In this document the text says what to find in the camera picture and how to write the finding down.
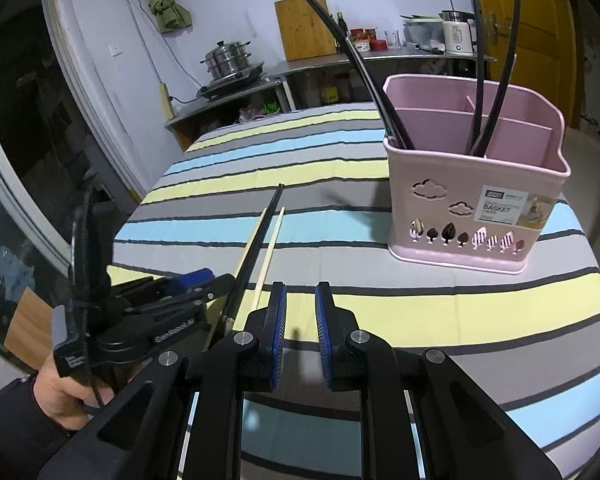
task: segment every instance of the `wooden door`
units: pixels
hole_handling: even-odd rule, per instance
[[[509,41],[513,0],[480,0],[490,75],[500,79]],[[518,58],[511,83],[531,88],[555,104],[565,124],[577,124],[576,42],[569,0],[521,0]]]

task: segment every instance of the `chopstick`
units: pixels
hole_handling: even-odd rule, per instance
[[[276,192],[271,199],[271,202],[267,206],[267,209],[262,216],[262,220],[260,221],[260,225],[258,225],[258,229],[256,230],[256,234],[253,237],[253,241],[247,250],[247,254],[244,257],[244,261],[240,266],[240,270],[236,274],[235,277],[235,287],[229,293],[229,296],[226,299],[226,303],[224,304],[224,309],[222,313],[225,316],[224,323],[224,334],[228,334],[231,329],[234,327],[235,317],[240,310],[240,304],[242,303],[242,298],[244,297],[244,290],[247,287],[247,283],[249,282],[249,278],[251,277],[251,273],[253,272],[253,267],[256,266],[256,261],[258,259],[258,254],[260,253],[260,248],[262,247],[262,243],[264,241],[264,237],[269,230],[269,225],[271,224],[271,219],[273,218],[273,214],[278,207],[278,202],[280,201],[280,196],[282,195],[282,190],[285,189],[284,184],[278,184],[276,188]]]
[[[374,103],[378,107],[387,134],[393,137],[396,142],[398,142],[399,147],[403,150],[415,150],[413,141],[404,127],[404,124],[402,124],[402,120],[398,116],[398,113],[395,111],[394,105],[387,97],[382,87],[378,85],[366,71],[362,57],[353,46],[350,39],[334,19],[327,14],[326,10],[324,10],[318,1],[307,0],[307,3],[309,3],[324,25],[329,29],[331,35],[338,41],[340,48],[343,50],[344,54],[347,55],[347,58],[349,58],[349,61],[355,67],[358,75],[362,78],[362,81],[365,82],[366,88],[369,90]]]
[[[480,129],[482,127],[482,105],[484,103],[484,31],[482,29],[484,23],[482,22],[480,0],[473,1],[475,9],[475,41],[478,47],[478,59],[476,60],[475,69],[475,110],[469,149],[471,149],[480,136]]]
[[[502,104],[504,102],[505,94],[507,93],[507,87],[509,86],[509,80],[511,78],[511,72],[513,71],[513,63],[516,59],[516,44],[518,43],[518,29],[520,28],[520,0],[513,0],[513,17],[511,19],[511,32],[509,35],[509,46],[507,47],[507,57],[505,58],[504,67],[502,69],[502,76],[500,77],[500,84],[496,95],[491,106],[491,111],[484,123],[484,128],[478,139],[474,142],[469,155],[484,157],[493,136],[493,131],[496,128],[500,111],[502,110]]]
[[[285,208],[282,208],[280,210],[280,214],[278,215],[276,226],[273,228],[271,240],[269,241],[269,246],[267,247],[267,252],[264,255],[264,261],[262,263],[262,268],[260,269],[260,275],[258,276],[258,281],[256,282],[256,289],[253,293],[253,301],[251,301],[251,311],[256,310],[258,304],[260,303],[262,287],[264,286],[264,280],[267,277],[267,271],[269,270],[269,264],[271,263],[271,257],[273,256],[273,249],[276,246],[276,241],[278,240],[278,233],[280,232],[280,226],[282,225],[282,217],[284,215]]]
[[[255,238],[256,233],[258,232],[258,228],[260,227],[260,224],[262,223],[262,219],[264,218],[264,213],[266,213],[266,211],[267,211],[267,208],[264,208],[262,210],[262,213],[260,213],[260,218],[258,218],[256,225],[253,227],[253,231],[251,231],[251,235],[249,236],[249,240],[247,240],[247,244],[244,246],[242,255],[240,256],[240,260],[238,261],[238,265],[237,265],[237,267],[235,267],[234,276],[237,276],[238,272],[240,272],[240,268],[242,267],[242,264],[244,263],[244,260],[247,257],[249,248],[251,247],[251,244],[253,243],[253,239]],[[220,320],[222,320],[222,323],[225,323],[225,319],[226,319],[225,316],[220,315],[215,320],[211,320],[211,328],[209,329],[209,333],[206,337],[206,342],[205,342],[205,346],[204,346],[203,350],[206,350],[207,348],[209,348],[209,343],[211,343],[211,338],[213,337],[214,332],[216,331],[216,326],[218,326],[218,322]]]

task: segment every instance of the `black sleeve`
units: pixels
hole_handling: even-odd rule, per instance
[[[16,380],[0,390],[0,480],[34,480],[74,434],[40,409],[34,380]]]

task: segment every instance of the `light switch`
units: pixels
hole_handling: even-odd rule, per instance
[[[117,45],[109,45],[109,53],[111,54],[111,57],[116,57],[119,56],[120,54],[122,54],[122,50],[120,49],[119,46]]]

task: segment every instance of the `utensil holder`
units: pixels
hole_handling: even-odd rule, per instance
[[[484,110],[497,87],[485,81]],[[560,151],[564,118],[537,92],[509,85],[486,156],[465,155],[475,89],[475,79],[387,78],[384,91],[416,146],[384,140],[389,251],[408,262],[517,274],[571,174]]]

